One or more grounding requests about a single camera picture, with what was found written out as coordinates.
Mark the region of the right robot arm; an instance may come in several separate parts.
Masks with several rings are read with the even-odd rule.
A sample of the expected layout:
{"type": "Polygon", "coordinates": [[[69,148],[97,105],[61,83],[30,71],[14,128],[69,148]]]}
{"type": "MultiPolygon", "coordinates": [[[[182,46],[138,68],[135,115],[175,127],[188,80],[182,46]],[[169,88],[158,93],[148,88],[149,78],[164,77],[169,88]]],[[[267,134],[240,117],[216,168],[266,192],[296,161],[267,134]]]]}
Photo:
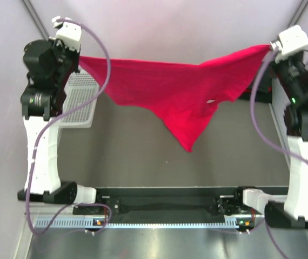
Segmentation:
{"type": "Polygon", "coordinates": [[[284,110],[288,148],[272,143],[258,132],[262,140],[273,149],[290,157],[289,187],[285,198],[264,193],[258,188],[243,188],[242,194],[233,200],[234,209],[247,213],[251,208],[262,213],[267,226],[279,229],[308,229],[308,67],[303,62],[304,51],[290,57],[273,60],[277,53],[260,68],[250,97],[250,114],[258,131],[255,115],[255,96],[263,73],[273,68],[289,104],[284,110]]]}

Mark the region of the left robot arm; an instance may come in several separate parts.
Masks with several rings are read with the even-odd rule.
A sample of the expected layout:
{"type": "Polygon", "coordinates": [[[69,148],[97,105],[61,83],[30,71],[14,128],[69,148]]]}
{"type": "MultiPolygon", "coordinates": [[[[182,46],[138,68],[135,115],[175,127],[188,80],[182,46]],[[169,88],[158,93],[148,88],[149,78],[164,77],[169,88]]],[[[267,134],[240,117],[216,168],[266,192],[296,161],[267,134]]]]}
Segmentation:
{"type": "Polygon", "coordinates": [[[58,174],[60,126],[55,119],[63,113],[64,88],[70,74],[78,71],[78,61],[79,53],[61,40],[40,39],[24,48],[28,84],[20,101],[28,143],[28,174],[17,198],[58,205],[84,203],[90,213],[98,214],[104,202],[97,197],[97,189],[62,181],[58,174]]]}

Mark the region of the pink t shirt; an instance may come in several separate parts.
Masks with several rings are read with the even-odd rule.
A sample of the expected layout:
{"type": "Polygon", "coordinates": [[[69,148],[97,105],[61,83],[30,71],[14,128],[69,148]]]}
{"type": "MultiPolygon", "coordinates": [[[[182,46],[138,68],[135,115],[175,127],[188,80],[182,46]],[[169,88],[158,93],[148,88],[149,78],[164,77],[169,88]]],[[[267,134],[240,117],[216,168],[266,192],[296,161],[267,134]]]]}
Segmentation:
{"type": "Polygon", "coordinates": [[[218,105],[237,100],[251,85],[268,45],[256,45],[201,64],[82,56],[80,66],[117,105],[151,111],[191,152],[218,105]]]}

